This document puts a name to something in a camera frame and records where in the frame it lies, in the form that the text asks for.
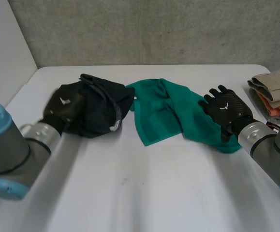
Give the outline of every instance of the green towel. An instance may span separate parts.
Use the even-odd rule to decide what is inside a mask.
[[[190,140],[216,147],[223,153],[240,149],[232,136],[228,143],[221,141],[221,127],[214,123],[198,105],[204,98],[187,87],[164,79],[148,79],[127,87],[135,88],[135,125],[145,146],[179,133]]]

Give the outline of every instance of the pink fabric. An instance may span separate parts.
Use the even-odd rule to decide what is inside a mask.
[[[272,106],[270,106],[267,99],[264,96],[262,96],[261,93],[258,93],[257,91],[256,91],[256,93],[258,94],[261,101],[264,103],[264,105],[265,105],[267,111],[269,112],[270,116],[280,116],[280,107],[273,109]]]

